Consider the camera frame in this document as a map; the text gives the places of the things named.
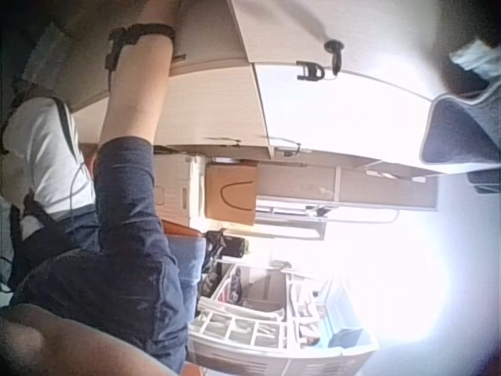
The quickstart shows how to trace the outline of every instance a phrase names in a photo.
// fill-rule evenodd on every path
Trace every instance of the cabinet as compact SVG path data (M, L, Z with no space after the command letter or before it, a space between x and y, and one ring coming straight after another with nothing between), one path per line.
M445 91L438 43L447 29L439 0L230 0L251 63L313 61L331 66L323 45L344 45L343 70L392 83L427 98Z
M107 99L74 114L83 143L97 143ZM229 67L171 78L155 136L157 145L267 146L265 119L252 67Z

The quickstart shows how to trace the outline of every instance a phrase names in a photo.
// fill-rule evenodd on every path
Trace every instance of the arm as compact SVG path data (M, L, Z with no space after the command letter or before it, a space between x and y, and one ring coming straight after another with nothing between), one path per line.
M173 375L141 350L37 306L19 305L0 317L2 357L21 375Z
M137 23L172 25L178 4L149 0ZM129 243L136 250L167 247L153 201L152 143L171 58L171 39L147 35L125 46L118 60L96 159L101 245L107 251L123 249L133 233L141 235Z
M138 24L174 25L179 0L149 0ZM123 136L153 143L167 92L172 41L163 35L147 35L125 46L114 73L100 145Z

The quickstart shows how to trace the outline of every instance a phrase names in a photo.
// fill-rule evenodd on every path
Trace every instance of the white cabinet door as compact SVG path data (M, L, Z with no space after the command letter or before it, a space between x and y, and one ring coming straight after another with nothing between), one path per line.
M80 140L97 143L108 99L74 114ZM268 146L254 72L242 67L181 74L170 80L157 145Z
M251 63L306 60L331 66L331 55L323 45L338 39L345 45L344 71L390 82L427 98L445 91L437 40L443 28L451 30L456 25L455 20L440 19L439 0L230 3Z
M486 164L433 164L420 160L431 102L403 89L355 74L336 80L298 81L299 67L256 65L272 146L368 157L460 173Z

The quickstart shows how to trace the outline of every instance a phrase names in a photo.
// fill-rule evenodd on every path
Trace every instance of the cable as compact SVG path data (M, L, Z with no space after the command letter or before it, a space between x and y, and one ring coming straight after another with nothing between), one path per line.
M8 258L6 258L5 256L0 256L0 259L2 261L5 261L7 262L8 264L10 264L11 268L12 268L12 265L13 265L13 262L11 260L9 260ZM4 290L3 289L3 283L0 284L0 292L3 292L4 294L11 294L13 293L14 291L12 291L11 289L9 289L8 291L7 290Z
M77 171L75 172L75 174L73 176L73 180L71 180L71 185L70 185L70 220L71 220L71 232L72 232L74 238L76 238L77 233L75 231L75 223L74 223L74 216L73 216L73 185L77 181L77 177L78 177L78 174L80 173L80 171L83 171L82 167L85 167L85 162L80 163L80 166L78 167Z

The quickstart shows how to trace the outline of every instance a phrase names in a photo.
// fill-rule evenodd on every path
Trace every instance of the cabinet handle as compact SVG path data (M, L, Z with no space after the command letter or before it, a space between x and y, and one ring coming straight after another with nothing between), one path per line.
M341 52L344 49L344 44L336 39L332 39L323 45L323 48L328 53L332 53L332 73L334 77L337 77L337 74L341 71Z

